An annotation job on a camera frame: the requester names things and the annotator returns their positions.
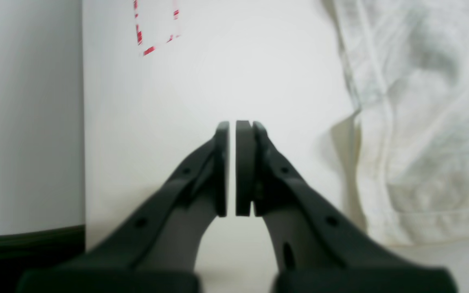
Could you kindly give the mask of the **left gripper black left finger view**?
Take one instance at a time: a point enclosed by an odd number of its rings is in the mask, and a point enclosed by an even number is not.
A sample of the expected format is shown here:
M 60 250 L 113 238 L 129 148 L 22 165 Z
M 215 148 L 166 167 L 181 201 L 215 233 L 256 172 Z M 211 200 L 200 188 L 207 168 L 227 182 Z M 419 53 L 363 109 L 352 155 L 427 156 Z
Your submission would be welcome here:
M 189 154 L 104 241 L 52 269 L 26 273 L 19 293 L 201 293 L 203 234 L 226 216 L 229 123 Z

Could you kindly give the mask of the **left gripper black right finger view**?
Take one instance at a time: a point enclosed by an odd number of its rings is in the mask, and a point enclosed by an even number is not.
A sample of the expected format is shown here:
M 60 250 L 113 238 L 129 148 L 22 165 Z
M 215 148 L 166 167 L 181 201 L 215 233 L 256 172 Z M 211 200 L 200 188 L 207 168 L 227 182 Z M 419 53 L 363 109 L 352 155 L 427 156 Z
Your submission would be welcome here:
M 273 293 L 456 293 L 447 269 L 416 265 L 374 242 L 318 194 L 260 122 L 236 122 L 236 215 L 271 237 Z

